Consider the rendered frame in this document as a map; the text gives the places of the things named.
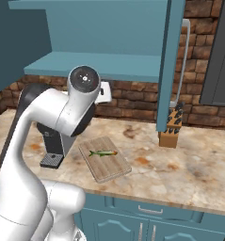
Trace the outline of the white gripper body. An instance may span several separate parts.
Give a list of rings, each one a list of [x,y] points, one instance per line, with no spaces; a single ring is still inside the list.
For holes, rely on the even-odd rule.
[[[108,82],[101,82],[101,90],[95,104],[110,103],[112,101],[111,88]]]

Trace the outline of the wooden cutting board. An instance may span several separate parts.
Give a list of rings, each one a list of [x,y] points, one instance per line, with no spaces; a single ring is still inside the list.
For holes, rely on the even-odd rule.
[[[97,137],[79,145],[79,151],[86,160],[88,168],[97,183],[104,183],[132,171],[130,164],[109,137]],[[117,155],[89,156],[90,152],[117,151]]]

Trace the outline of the teal base cabinet door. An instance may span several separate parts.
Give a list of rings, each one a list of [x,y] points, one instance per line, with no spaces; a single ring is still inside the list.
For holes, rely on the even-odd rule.
[[[143,223],[141,241],[146,241],[148,219],[86,208],[82,210],[81,218],[88,241],[137,241],[140,222]]]
[[[153,225],[156,225],[155,241],[223,241],[225,238],[225,233],[151,220],[147,241],[151,241]]]

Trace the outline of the green and orange fish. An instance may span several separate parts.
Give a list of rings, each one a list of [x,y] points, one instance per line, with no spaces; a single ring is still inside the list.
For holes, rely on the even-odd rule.
[[[102,157],[102,156],[111,156],[111,155],[117,155],[118,154],[117,151],[97,151],[97,152],[89,151],[89,152],[90,152],[89,156],[99,155],[100,157]]]

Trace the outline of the black and white coffee machine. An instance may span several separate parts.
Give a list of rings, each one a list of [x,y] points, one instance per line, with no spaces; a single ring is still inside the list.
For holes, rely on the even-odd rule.
[[[67,137],[41,123],[37,123],[37,129],[42,134],[46,150],[40,165],[44,168],[58,169],[76,137]]]

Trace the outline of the wooden knife block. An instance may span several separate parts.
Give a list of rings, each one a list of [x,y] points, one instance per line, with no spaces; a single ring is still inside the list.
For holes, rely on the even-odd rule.
[[[185,103],[178,103],[169,110],[167,129],[158,133],[160,147],[176,148],[183,122],[184,105]]]

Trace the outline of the teal drawer front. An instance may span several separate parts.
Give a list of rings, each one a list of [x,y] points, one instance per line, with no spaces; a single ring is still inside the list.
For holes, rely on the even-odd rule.
[[[139,205],[145,209],[150,209],[155,211],[160,211],[161,209],[163,209],[164,211],[162,215],[150,215],[150,214],[138,211]],[[131,200],[125,200],[125,199],[119,199],[119,198],[113,199],[113,206],[116,208],[120,208],[123,211],[138,213],[141,215],[158,217],[166,220],[192,221],[196,223],[201,223],[201,220],[204,215],[204,212],[181,209],[176,207],[169,207],[166,205],[159,205],[159,204],[147,203],[142,201],[131,201]]]

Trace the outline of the teal wall cabinet with shelf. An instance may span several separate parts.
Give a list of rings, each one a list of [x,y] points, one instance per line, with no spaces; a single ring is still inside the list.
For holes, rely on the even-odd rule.
[[[11,9],[43,9],[51,52],[27,74],[66,76],[80,65],[103,79],[156,83],[169,0],[13,0]]]

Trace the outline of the teal wall cabinet door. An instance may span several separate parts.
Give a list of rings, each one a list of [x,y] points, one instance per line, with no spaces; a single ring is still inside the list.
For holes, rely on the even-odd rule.
[[[184,18],[185,0],[169,0],[157,94],[156,131],[167,129],[168,113],[178,46]]]

